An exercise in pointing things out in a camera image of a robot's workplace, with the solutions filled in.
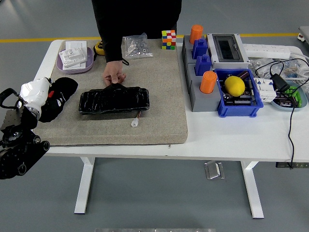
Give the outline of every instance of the rubik's cube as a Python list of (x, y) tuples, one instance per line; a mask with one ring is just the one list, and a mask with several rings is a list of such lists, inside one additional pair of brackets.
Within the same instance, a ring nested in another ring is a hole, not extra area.
[(175, 30), (162, 31), (162, 49), (175, 50), (176, 33)]

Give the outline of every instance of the robotic arm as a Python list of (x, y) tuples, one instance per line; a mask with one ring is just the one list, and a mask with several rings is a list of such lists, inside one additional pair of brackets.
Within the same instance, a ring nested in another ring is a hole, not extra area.
[[(48, 150), (49, 142), (41, 141), (32, 132), (41, 115), (50, 83), (47, 78), (22, 85), (21, 96), (11, 88), (0, 94), (0, 107), (6, 112), (0, 130), (3, 138), (0, 145), (0, 179), (24, 175)], [(17, 97), (15, 106), (5, 106), (3, 102), (11, 94)]]
[[(0, 107), (9, 109), (0, 128), (0, 179), (24, 175), (49, 150), (49, 142), (41, 141), (32, 130), (38, 121), (55, 119), (77, 86), (67, 77), (52, 84), (51, 79), (42, 78), (23, 84), (20, 95), (11, 88), (0, 93)], [(17, 97), (15, 105), (3, 105), (11, 94)]]

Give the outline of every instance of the white plastic bag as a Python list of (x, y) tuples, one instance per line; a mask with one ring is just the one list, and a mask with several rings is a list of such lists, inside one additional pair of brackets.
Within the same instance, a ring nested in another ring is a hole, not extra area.
[(125, 56), (127, 59), (153, 57), (145, 33), (125, 37)]

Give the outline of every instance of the orange cup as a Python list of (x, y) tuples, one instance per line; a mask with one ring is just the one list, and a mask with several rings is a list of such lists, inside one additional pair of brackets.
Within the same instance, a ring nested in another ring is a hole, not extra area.
[(217, 81), (217, 74), (213, 71), (206, 71), (203, 74), (202, 83), (199, 87), (202, 93), (212, 93)]
[(202, 38), (203, 35), (203, 27), (201, 25), (195, 24), (191, 28), (191, 34), (190, 34), (190, 43), (194, 44), (194, 40), (198, 40)]

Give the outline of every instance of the white table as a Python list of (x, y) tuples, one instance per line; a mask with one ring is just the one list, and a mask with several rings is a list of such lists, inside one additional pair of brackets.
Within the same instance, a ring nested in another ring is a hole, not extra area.
[[(35, 76), (51, 77), (59, 47), (63, 41), (53, 41)], [(84, 162), (75, 213), (85, 213), (95, 157), (185, 159), (185, 160), (235, 160), (241, 161), (253, 218), (264, 218), (253, 167), (259, 161), (291, 160), (292, 146), (288, 140), (290, 112), (281, 112), (267, 104), (257, 112), (257, 117), (218, 117), (217, 112), (193, 113), (181, 57), (181, 43), (177, 44), (180, 72), (183, 83), (188, 139), (178, 145), (107, 145), (82, 147), (51, 147), (47, 156), (81, 157)], [(291, 137), (295, 145), (294, 162), (309, 162), (305, 142), (309, 130), (309, 106), (295, 112)]]

